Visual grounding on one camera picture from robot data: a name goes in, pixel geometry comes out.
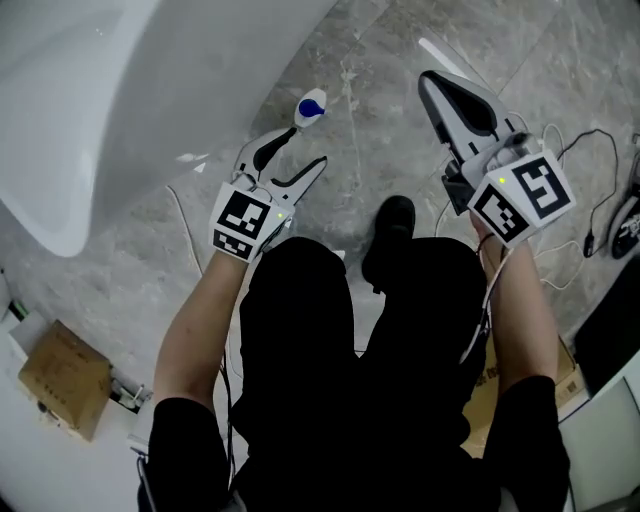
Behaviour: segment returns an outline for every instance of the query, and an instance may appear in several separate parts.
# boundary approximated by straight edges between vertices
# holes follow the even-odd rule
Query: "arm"
[[[488,232],[472,218],[483,239]],[[500,264],[502,245],[489,238],[482,248],[487,278]],[[500,368],[500,393],[533,376],[555,381],[558,371],[558,331],[547,304],[527,242],[521,243],[504,266],[491,299],[493,338]]]
[[[213,387],[247,264],[220,251],[165,335],[154,382],[156,403],[188,398],[213,411]]]
[[[472,221],[485,236],[484,226],[473,217]],[[492,237],[482,252],[487,277],[492,278],[502,246]],[[491,309],[500,398],[484,459],[520,512],[562,510],[569,459],[555,402],[558,332],[527,242],[514,250],[503,268]]]

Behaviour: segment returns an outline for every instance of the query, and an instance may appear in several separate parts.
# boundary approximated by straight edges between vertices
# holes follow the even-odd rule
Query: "gray marble tile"
[[[389,0],[340,0],[302,45],[279,85],[297,98],[320,87],[332,99],[340,94],[340,65]]]
[[[640,131],[640,5],[631,0],[601,0],[599,6],[620,52],[618,73],[635,131]]]
[[[426,39],[436,48],[438,56],[419,44]],[[451,46],[433,32],[426,23],[398,3],[392,4],[369,28],[361,43],[370,53],[376,50],[398,57],[416,78],[426,70],[442,70],[465,76],[487,89],[490,87]]]
[[[602,100],[591,115],[585,129],[600,127],[609,131],[616,140],[619,155],[618,192],[594,216],[593,233],[599,246],[606,241],[608,224],[624,196],[634,152],[631,144],[633,121],[617,74],[614,73],[605,87]],[[613,190],[614,162],[611,142],[600,134],[584,139],[567,154],[565,169],[578,206],[544,231],[536,246],[537,252],[572,239],[582,247],[589,229],[591,209]],[[565,285],[575,275],[581,262],[580,251],[574,246],[537,260],[541,276],[558,286]],[[605,248],[584,262],[582,271],[565,291],[545,285],[561,333],[567,339],[604,297],[624,263],[613,260]]]
[[[535,133],[553,122],[572,139],[588,126],[616,66],[606,40],[596,0],[567,0],[500,99]]]
[[[561,7],[556,0],[398,0],[500,91]]]

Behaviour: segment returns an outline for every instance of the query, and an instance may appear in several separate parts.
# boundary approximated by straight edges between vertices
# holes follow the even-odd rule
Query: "wire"
[[[558,153],[558,161],[560,162],[560,167],[562,168],[562,170],[564,170],[564,162],[565,162],[564,137],[562,136],[562,131],[560,131],[560,128],[558,128],[558,125],[554,123],[549,123],[547,126],[544,127],[544,129],[542,130],[542,142],[545,142],[547,140],[547,132],[549,131],[549,128],[553,128],[558,134],[558,139],[560,139],[560,153]]]
[[[191,254],[191,259],[196,265],[198,272],[200,272],[200,277],[202,277],[202,265],[200,265],[200,261],[198,260],[198,256],[196,255],[196,251],[194,249],[193,235],[191,235],[191,230],[189,229],[189,224],[187,224],[187,217],[184,214],[184,210],[182,209],[182,204],[180,204],[180,199],[178,198],[178,194],[175,190],[169,185],[167,185],[167,190],[171,192],[173,196],[176,206],[178,207],[178,211],[180,212],[180,218],[182,219],[182,224],[184,226],[184,230],[187,233],[187,241],[189,242],[187,245],[189,247],[189,253]]]
[[[618,192],[618,168],[620,166],[620,159],[618,157],[618,146],[616,145],[616,141],[613,138],[613,135],[611,135],[609,132],[606,132],[606,131],[604,131],[604,130],[602,130],[600,128],[594,128],[593,130],[589,130],[587,132],[582,132],[580,135],[578,135],[571,144],[569,144],[565,149],[562,150],[562,152],[560,153],[560,155],[558,157],[558,158],[563,157],[564,154],[567,151],[573,149],[573,147],[580,141],[580,139],[582,139],[583,137],[586,137],[588,135],[593,135],[594,133],[601,133],[602,135],[606,135],[607,137],[609,137],[609,140],[611,140],[611,145],[613,146],[613,153],[614,153],[614,155],[616,157],[616,164],[615,164],[614,174],[613,174],[613,192],[611,192],[608,196],[606,196],[604,199],[602,199],[591,210],[591,215],[589,217],[589,233],[591,233],[591,234],[593,234],[593,216],[596,213],[596,210],[598,210],[598,208],[600,208],[603,204],[605,204],[609,199],[611,199],[613,196],[615,196],[616,193]],[[591,254],[588,257],[593,256],[602,247],[603,246],[600,246],[597,251],[595,251],[593,254]]]
[[[440,231],[440,224],[442,224],[442,221],[444,220],[444,215],[445,215],[445,213],[447,213],[447,210],[449,209],[450,206],[451,206],[451,201],[448,201],[446,206],[440,212],[440,216],[438,217],[438,222],[436,222],[436,230],[435,230],[435,233],[433,235],[436,238],[438,238],[438,231]]]
[[[194,248],[193,236],[191,234],[191,230],[189,229],[189,224],[187,224],[187,217],[184,214],[184,210],[182,208],[182,204],[180,203],[180,198],[176,191],[169,185],[166,186],[167,190],[171,192],[173,196],[176,206],[178,207],[178,212],[180,213],[180,218],[182,219],[182,224],[184,225],[185,232],[187,233],[187,242],[189,247],[189,253],[191,255],[191,259],[195,263],[196,268],[198,269],[198,273],[202,278],[202,265],[200,265],[200,261],[198,260],[198,256],[196,255],[196,251]],[[220,374],[222,375],[222,380],[224,381],[224,387],[227,392],[227,465],[229,468],[229,475],[231,480],[236,476],[236,459],[233,453],[233,427],[231,425],[231,384],[229,382],[229,374],[227,373],[227,351],[226,349],[222,352],[222,363],[220,364]]]
[[[491,297],[493,296],[493,291],[496,288],[496,284],[498,283],[500,274],[502,274],[502,270],[504,269],[507,261],[509,260],[509,257],[512,254],[513,254],[513,249],[509,249],[509,251],[505,254],[504,258],[502,258],[502,261],[500,262],[500,266],[498,267],[498,270],[496,270],[496,273],[493,276],[491,283],[489,283],[489,286],[487,287],[487,292],[485,293],[484,299],[482,300],[482,316],[480,317],[480,322],[478,323],[478,326],[476,327],[476,330],[473,333],[473,338],[471,338],[471,343],[469,343],[469,347],[467,348],[467,350],[463,352],[458,364],[462,364],[465,362],[465,360],[471,353],[471,350],[473,349],[473,346],[475,345],[476,340],[478,339],[478,336],[480,336],[480,333],[483,330],[486,330],[487,328],[487,322],[489,321],[488,319],[489,302],[491,300]]]
[[[140,477],[140,481],[144,486],[144,490],[147,493],[147,500],[149,502],[149,508],[151,512],[157,512],[158,508],[156,507],[156,502],[153,499],[153,494],[151,494],[151,485],[149,484],[149,479],[147,478],[147,471],[145,469],[145,457],[142,453],[138,452],[138,460],[136,461],[136,467],[138,468],[138,476]]]
[[[571,283],[573,283],[576,278],[578,277],[578,275],[580,275],[580,272],[582,272],[582,268],[584,267],[584,263],[586,261],[586,258],[583,256],[582,254],[582,247],[580,247],[580,244],[578,242],[576,242],[575,240],[569,240],[568,242],[558,246],[558,247],[554,247],[553,249],[547,249],[546,251],[542,251],[541,253],[538,253],[533,259],[537,260],[538,258],[541,258],[542,256],[544,256],[545,254],[549,254],[552,252],[556,252],[559,251],[561,249],[564,249],[565,247],[569,247],[570,245],[575,245],[578,248],[578,251],[580,251],[580,256],[581,256],[581,260],[580,260],[580,265],[578,266],[578,270],[576,270],[576,272],[573,274],[573,276],[571,276],[571,279],[569,279],[566,284],[558,286],[554,283],[552,283],[551,281],[549,281],[548,279],[540,279],[540,282],[542,283],[546,283],[549,286],[551,286],[551,288],[555,288],[556,290],[562,292],[564,290],[566,290],[567,288],[569,288],[569,286],[571,286]]]

